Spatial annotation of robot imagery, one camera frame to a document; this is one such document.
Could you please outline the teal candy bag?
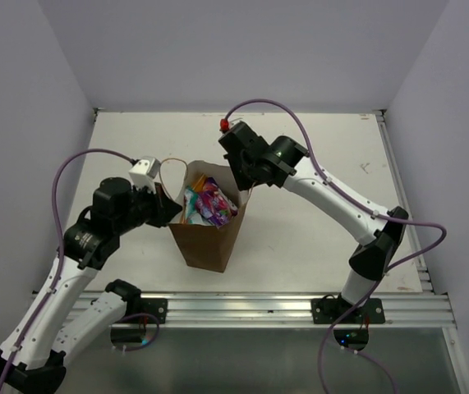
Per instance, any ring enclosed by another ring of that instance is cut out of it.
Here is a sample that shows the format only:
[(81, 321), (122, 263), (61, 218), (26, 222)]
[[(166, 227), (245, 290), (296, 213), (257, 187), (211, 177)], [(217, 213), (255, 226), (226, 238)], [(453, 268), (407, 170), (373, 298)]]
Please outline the teal candy bag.
[(205, 225), (205, 220), (202, 217), (199, 209), (196, 207), (196, 202), (199, 195), (191, 188), (187, 187), (184, 191), (185, 212), (183, 214), (183, 223), (189, 225)]

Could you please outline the orange Kettle chips bag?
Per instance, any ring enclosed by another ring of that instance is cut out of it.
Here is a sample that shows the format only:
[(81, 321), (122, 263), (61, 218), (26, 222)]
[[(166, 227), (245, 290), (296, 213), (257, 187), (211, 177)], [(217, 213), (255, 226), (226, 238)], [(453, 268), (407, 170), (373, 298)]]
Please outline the orange Kettle chips bag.
[(201, 192), (206, 184), (208, 177), (205, 174), (201, 174), (192, 184), (191, 188), (194, 192), (199, 193)]

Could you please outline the purple Fox's candy bag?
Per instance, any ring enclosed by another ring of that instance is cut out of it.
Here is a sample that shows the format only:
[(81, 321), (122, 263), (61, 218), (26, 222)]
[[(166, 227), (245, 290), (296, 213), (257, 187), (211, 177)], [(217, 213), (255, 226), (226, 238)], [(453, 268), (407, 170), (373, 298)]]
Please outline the purple Fox's candy bag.
[(207, 177), (198, 192), (196, 207), (204, 219), (216, 227), (228, 224), (237, 216), (237, 206), (221, 191), (213, 177)]

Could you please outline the brown paper bag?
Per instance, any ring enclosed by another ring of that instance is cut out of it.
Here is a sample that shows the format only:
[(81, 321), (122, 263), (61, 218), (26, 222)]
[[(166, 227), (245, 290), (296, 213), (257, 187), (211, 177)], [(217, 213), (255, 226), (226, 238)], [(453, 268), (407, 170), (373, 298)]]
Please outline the brown paper bag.
[[(228, 166), (195, 160), (185, 163), (185, 168), (182, 187), (175, 198), (175, 201), (182, 206), (182, 212), (168, 224), (168, 227), (187, 266), (222, 273), (228, 265), (237, 241), (250, 193), (237, 189)], [(237, 216), (222, 227), (216, 227), (206, 219), (204, 226), (183, 223), (185, 188), (191, 187), (201, 174), (213, 177), (221, 191), (237, 206)]]

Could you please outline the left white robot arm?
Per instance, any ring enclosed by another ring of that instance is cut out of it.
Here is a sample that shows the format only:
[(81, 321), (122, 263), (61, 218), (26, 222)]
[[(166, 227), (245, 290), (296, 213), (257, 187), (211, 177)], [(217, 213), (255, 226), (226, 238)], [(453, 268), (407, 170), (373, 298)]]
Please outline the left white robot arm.
[(121, 237), (143, 225), (166, 227), (182, 211), (160, 183), (139, 188), (106, 178), (92, 203), (62, 237), (52, 269), (24, 318), (0, 345), (0, 384), (21, 393), (54, 393), (67, 365), (112, 323), (158, 318), (142, 309), (141, 291), (116, 279), (74, 321), (68, 314), (120, 247)]

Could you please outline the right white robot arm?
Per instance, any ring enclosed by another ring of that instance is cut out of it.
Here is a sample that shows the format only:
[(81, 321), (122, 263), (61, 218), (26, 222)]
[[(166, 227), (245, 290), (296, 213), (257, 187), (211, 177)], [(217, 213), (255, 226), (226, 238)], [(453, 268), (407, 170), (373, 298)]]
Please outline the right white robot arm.
[(357, 321), (366, 313), (363, 297), (382, 279), (402, 243), (405, 225), (392, 220), (408, 219), (407, 211), (372, 203), (324, 169), (317, 170), (307, 148), (287, 136), (269, 144), (243, 121), (222, 120), (220, 131), (218, 142), (239, 190), (260, 185), (283, 188), (328, 214), (358, 243), (337, 303), (341, 319)]

